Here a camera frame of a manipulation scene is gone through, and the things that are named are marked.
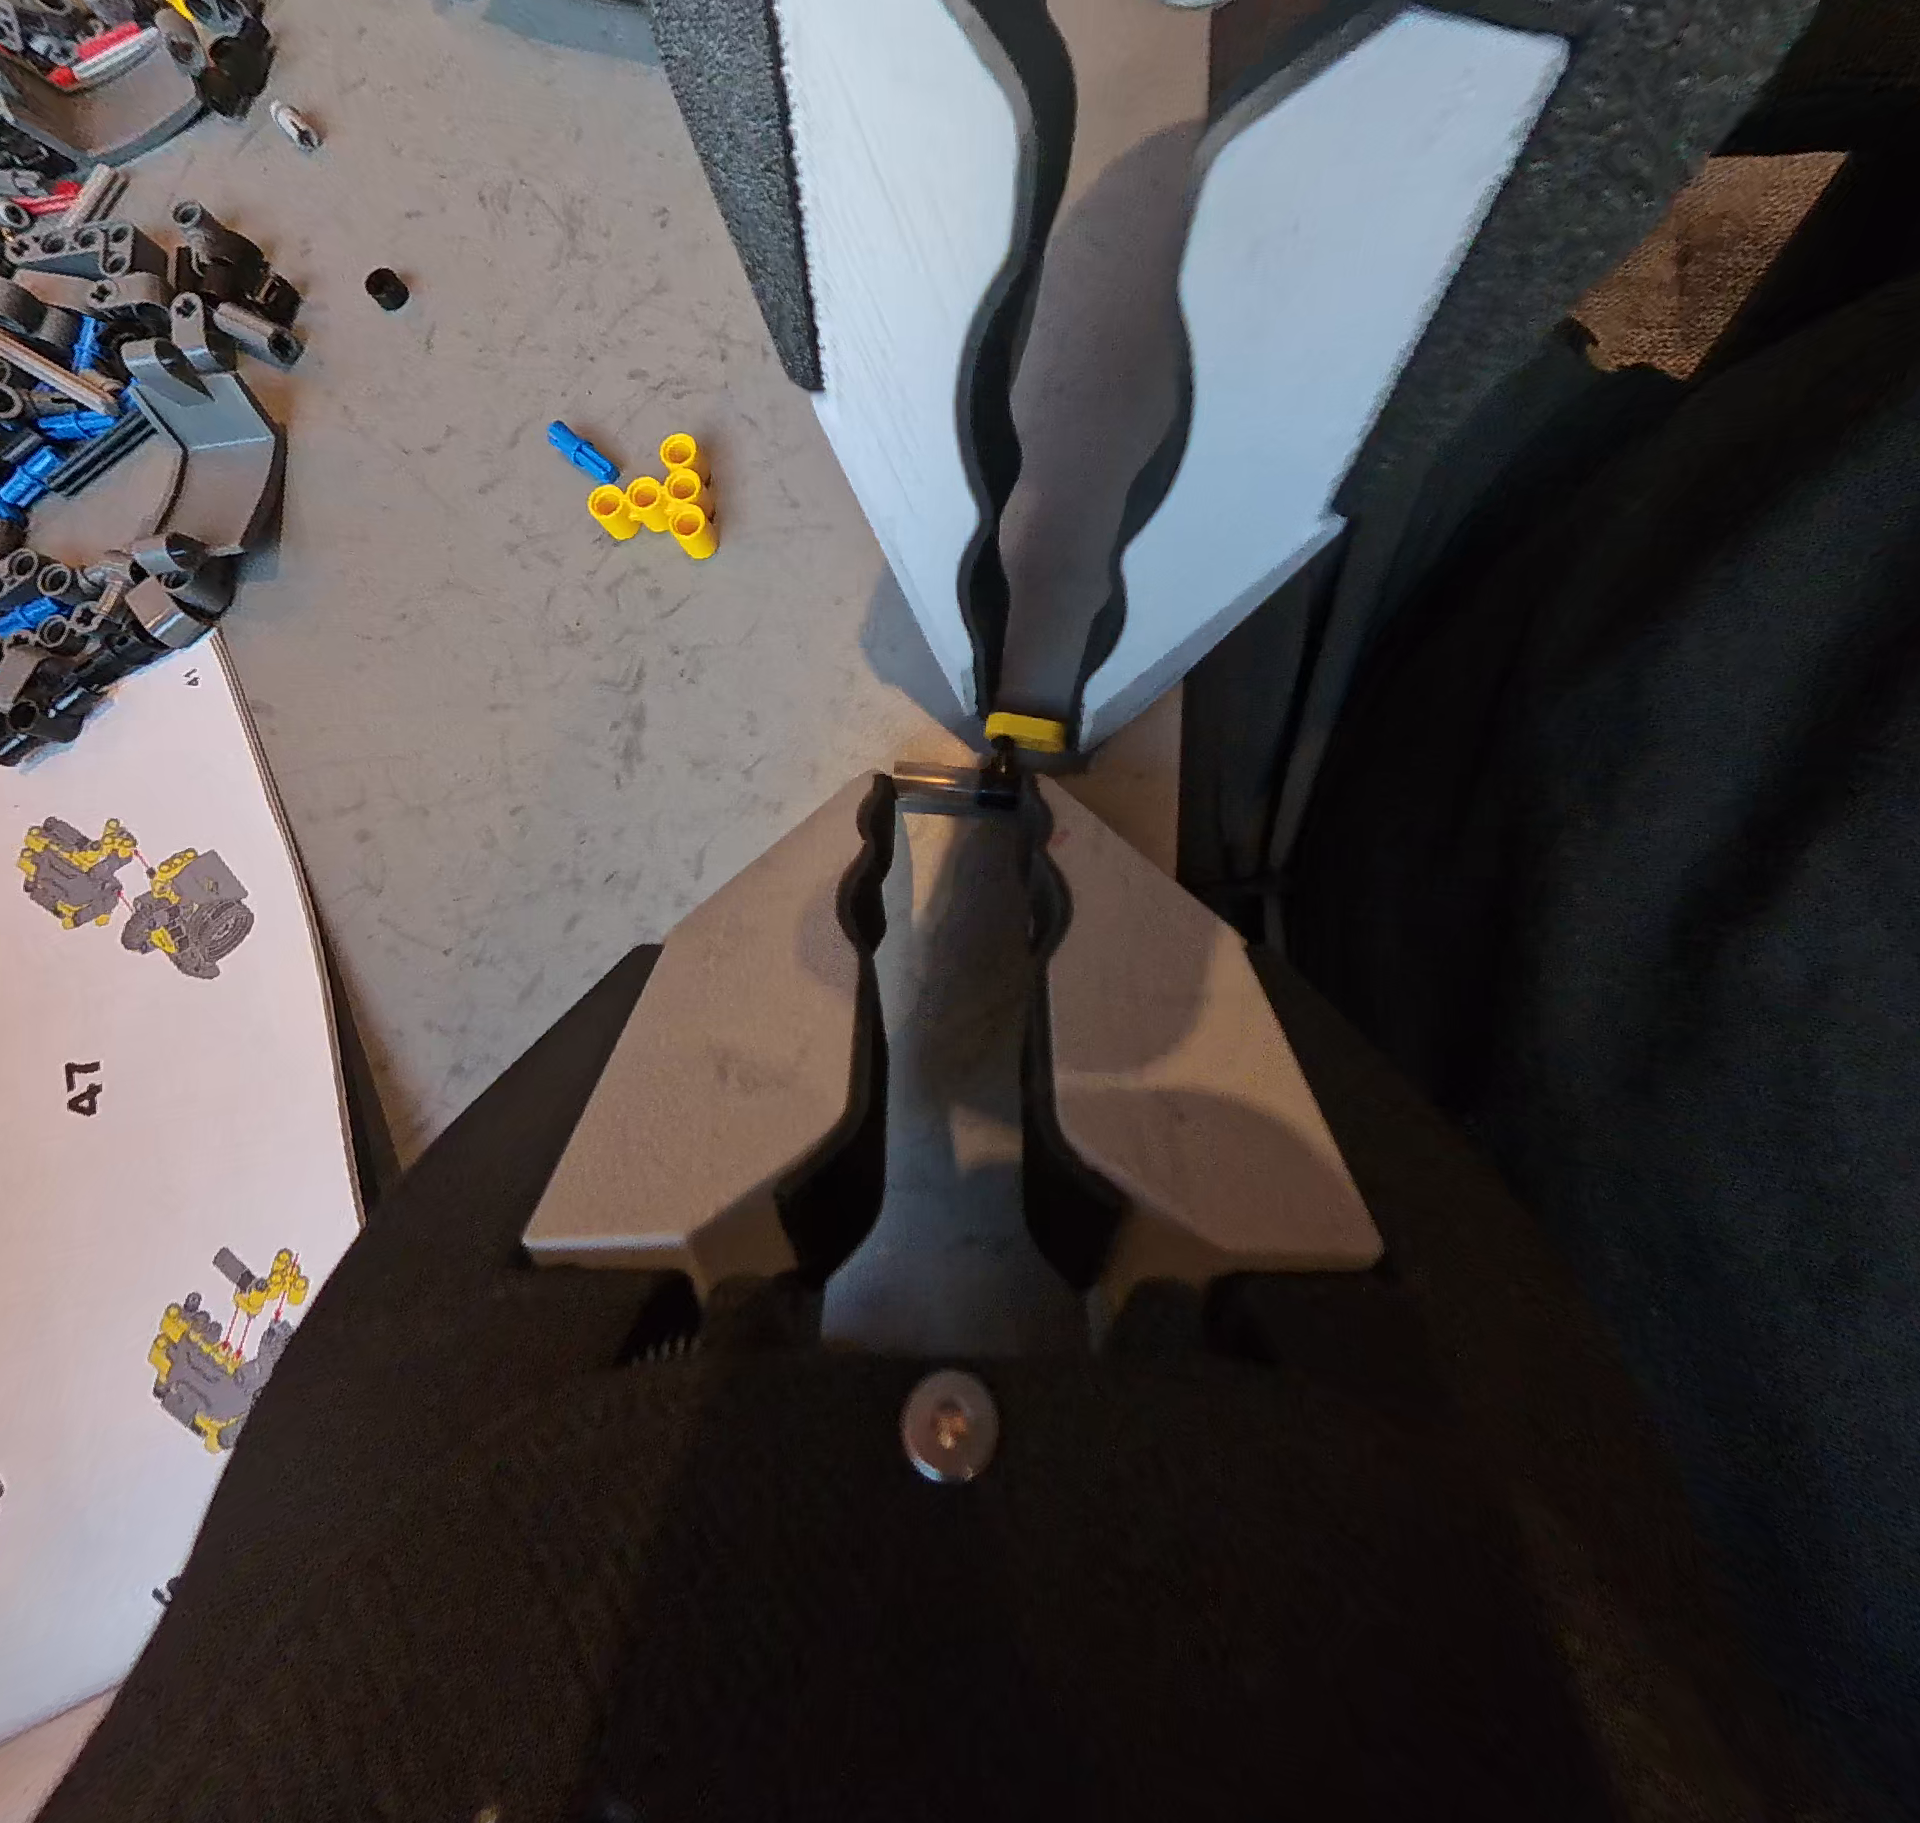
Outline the pile of toy brick parts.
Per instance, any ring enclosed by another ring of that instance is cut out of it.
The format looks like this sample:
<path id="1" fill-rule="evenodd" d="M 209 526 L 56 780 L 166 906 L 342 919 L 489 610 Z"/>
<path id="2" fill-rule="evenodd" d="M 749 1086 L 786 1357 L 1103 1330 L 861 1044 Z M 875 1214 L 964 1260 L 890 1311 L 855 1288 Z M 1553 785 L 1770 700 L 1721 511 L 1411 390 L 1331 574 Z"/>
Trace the pile of toy brick parts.
<path id="1" fill-rule="evenodd" d="M 275 526 L 286 430 L 240 359 L 300 359 L 300 292 L 199 197 L 169 242 L 121 215 L 136 159 L 266 73 L 266 0 L 0 0 L 6 768 L 199 644 Z"/>

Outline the person's dark clothing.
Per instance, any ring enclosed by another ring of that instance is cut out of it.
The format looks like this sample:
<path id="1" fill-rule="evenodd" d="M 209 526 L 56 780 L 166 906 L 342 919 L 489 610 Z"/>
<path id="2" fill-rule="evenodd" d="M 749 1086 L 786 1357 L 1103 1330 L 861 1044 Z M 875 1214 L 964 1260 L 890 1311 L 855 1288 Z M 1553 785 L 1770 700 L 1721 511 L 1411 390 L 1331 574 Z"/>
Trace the person's dark clothing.
<path id="1" fill-rule="evenodd" d="M 1513 7 L 1569 67 L 1194 822 L 1580 1273 L 1812 1789 L 1914 1816 L 1914 0 Z"/>

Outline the grey desk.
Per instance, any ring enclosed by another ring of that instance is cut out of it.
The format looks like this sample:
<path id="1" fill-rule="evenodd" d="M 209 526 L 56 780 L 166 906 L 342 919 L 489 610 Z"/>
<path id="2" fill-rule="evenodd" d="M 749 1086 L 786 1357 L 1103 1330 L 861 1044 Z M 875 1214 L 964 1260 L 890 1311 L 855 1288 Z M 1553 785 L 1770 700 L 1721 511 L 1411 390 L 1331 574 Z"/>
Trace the grey desk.
<path id="1" fill-rule="evenodd" d="M 1173 409 L 1173 263 L 1206 16 L 1043 0 L 1077 146 L 1013 418 L 1013 706 L 1053 713 L 1095 556 Z M 250 233 L 300 284 L 283 532 L 222 650 L 300 847 L 397 1181 L 629 944 L 855 770 L 958 761 L 948 704 L 811 397 L 786 376 L 641 10 L 601 0 L 269 0 L 266 100 L 132 176 Z M 363 275 L 394 267 L 388 313 Z M 664 430 L 715 464 L 721 544 L 609 544 L 573 422 L 629 473 Z M 1080 1319 L 1017 1216 L 1013 860 L 906 821 L 889 877 L 890 1180 L 828 1333 L 1013 1353 Z"/>

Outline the white building instruction booklet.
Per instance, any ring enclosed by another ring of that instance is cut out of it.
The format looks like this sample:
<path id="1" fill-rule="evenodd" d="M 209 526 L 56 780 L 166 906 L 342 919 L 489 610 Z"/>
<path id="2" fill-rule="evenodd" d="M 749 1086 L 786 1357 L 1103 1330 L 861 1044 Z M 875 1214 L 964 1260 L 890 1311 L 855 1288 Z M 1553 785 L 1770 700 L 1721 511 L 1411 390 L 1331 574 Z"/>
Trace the white building instruction booklet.
<path id="1" fill-rule="evenodd" d="M 0 1734 L 110 1692 L 360 1173 L 300 865 L 222 633 L 6 770 Z"/>

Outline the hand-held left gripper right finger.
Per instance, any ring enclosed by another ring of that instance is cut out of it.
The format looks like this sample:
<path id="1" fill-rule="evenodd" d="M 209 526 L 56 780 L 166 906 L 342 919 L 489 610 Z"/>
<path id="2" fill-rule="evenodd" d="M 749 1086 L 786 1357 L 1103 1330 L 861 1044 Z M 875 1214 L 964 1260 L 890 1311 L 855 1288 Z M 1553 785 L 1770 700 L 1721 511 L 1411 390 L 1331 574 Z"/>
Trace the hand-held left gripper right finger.
<path id="1" fill-rule="evenodd" d="M 1056 780 L 1022 785 L 1022 1216 L 1073 1288 L 1342 1273 L 1380 1233 L 1247 939 Z"/>

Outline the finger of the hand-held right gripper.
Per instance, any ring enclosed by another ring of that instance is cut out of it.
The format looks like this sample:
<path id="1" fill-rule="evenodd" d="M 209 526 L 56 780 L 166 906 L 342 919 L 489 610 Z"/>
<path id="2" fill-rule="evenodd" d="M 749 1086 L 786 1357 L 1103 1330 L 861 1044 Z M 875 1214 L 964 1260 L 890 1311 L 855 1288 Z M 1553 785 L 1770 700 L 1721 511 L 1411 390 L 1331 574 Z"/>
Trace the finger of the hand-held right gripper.
<path id="1" fill-rule="evenodd" d="M 816 418 L 964 713 L 1004 656 L 1013 370 L 1077 86 L 1043 0 L 771 0 Z"/>
<path id="2" fill-rule="evenodd" d="M 1077 689 L 1103 742 L 1338 532 L 1411 351 L 1569 63 L 1569 33 L 1354 10 L 1206 124 L 1180 259 L 1182 392 Z"/>

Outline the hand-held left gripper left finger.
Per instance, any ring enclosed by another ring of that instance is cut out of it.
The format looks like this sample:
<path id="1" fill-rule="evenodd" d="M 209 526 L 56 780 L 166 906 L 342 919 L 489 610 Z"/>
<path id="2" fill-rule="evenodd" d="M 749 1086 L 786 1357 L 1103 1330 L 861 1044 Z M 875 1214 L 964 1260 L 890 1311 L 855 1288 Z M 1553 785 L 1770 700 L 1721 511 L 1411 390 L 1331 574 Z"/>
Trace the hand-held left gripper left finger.
<path id="1" fill-rule="evenodd" d="M 687 911 L 523 1225 L 537 1266 L 824 1284 L 883 1209 L 883 877 L 895 785 L 855 776 Z"/>

